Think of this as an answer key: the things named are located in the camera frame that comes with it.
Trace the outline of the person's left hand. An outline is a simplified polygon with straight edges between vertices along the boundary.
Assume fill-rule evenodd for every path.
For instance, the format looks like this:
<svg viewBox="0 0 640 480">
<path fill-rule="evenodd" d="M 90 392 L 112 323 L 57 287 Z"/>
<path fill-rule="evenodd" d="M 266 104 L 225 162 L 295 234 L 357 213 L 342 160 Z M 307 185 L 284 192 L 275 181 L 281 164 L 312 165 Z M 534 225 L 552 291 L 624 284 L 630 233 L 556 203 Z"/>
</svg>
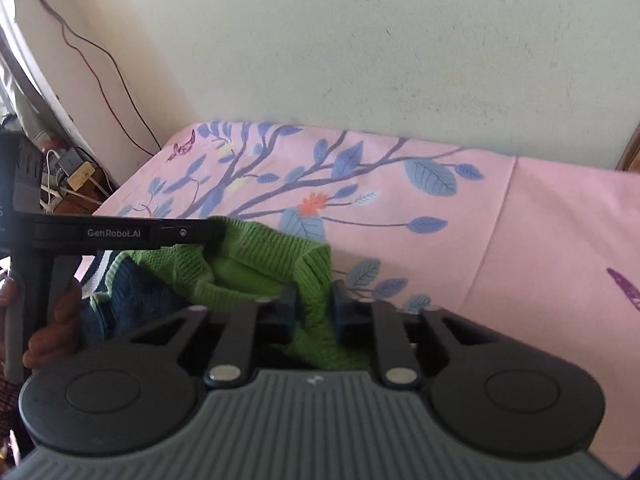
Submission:
<svg viewBox="0 0 640 480">
<path fill-rule="evenodd" d="M 17 282 L 8 274 L 1 277 L 1 364 L 6 364 L 6 345 L 4 344 L 4 318 L 6 310 L 18 298 Z M 80 303 L 81 288 L 74 278 L 56 303 L 52 321 L 37 330 L 29 339 L 28 348 L 23 354 L 23 365 L 30 370 L 47 363 L 65 358 L 79 347 L 80 339 Z"/>
</svg>

